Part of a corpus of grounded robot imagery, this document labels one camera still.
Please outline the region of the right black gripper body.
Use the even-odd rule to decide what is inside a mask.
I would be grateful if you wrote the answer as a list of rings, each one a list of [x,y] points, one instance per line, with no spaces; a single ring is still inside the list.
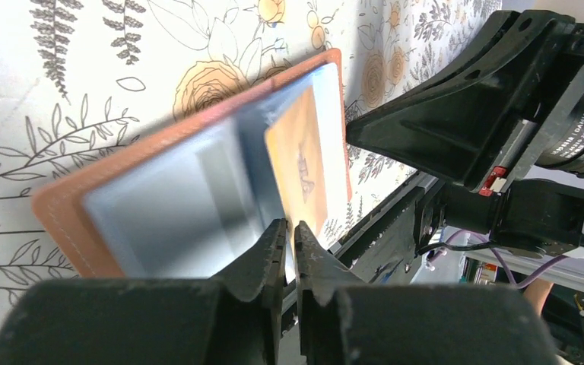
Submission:
[[[584,24],[574,21],[481,189],[436,178],[441,224],[515,255],[584,259]]]

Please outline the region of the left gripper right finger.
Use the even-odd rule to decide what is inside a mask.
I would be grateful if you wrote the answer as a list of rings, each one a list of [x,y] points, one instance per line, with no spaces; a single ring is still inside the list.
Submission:
[[[532,306],[508,287],[367,284],[295,231],[300,351],[310,364],[556,364]]]

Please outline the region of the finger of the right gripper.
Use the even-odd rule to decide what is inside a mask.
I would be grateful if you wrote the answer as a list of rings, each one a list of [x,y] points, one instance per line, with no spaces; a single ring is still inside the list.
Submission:
[[[573,29],[552,11],[495,11],[432,78],[349,122],[347,143],[479,191]]]

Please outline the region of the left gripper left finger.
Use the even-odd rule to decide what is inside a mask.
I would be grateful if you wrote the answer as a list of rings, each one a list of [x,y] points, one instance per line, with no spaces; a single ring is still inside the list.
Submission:
[[[0,328],[0,364],[274,364],[287,224],[208,279],[34,285]]]

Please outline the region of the tan leather card holder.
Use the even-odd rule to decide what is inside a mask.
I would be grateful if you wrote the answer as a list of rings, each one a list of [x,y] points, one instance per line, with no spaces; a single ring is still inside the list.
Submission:
[[[294,229],[265,132],[307,87],[316,101],[326,222],[352,196],[338,49],[254,84],[228,61],[196,63],[176,89],[172,125],[42,188],[33,212],[85,278],[208,278],[283,219],[284,273],[293,279]]]

